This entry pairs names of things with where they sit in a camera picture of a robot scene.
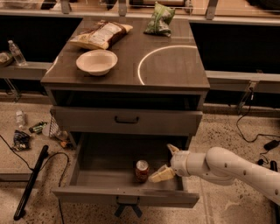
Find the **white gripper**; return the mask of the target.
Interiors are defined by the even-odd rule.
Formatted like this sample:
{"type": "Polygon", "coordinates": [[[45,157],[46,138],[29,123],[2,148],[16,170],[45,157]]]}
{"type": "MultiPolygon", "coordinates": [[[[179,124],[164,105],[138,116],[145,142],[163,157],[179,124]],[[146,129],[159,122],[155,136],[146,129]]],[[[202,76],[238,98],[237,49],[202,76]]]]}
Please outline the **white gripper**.
{"type": "Polygon", "coordinates": [[[167,144],[167,148],[172,154],[170,161],[171,167],[165,164],[152,173],[148,178],[151,183],[158,183],[172,179],[175,176],[175,173],[180,177],[190,176],[187,170],[187,159],[190,152],[188,150],[179,150],[179,148],[170,143],[167,144]]]}

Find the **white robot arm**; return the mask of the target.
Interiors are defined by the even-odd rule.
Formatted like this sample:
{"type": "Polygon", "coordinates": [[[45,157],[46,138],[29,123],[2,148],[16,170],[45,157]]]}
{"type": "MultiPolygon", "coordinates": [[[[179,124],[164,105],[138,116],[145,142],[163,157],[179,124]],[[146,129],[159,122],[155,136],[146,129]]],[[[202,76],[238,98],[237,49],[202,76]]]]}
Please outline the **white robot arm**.
{"type": "Polygon", "coordinates": [[[253,164],[232,151],[212,147],[206,153],[179,150],[172,144],[170,166],[161,166],[149,176],[149,181],[157,183],[179,177],[197,176],[221,186],[232,185],[235,179],[262,193],[266,198],[280,205],[280,173],[253,164]]]}

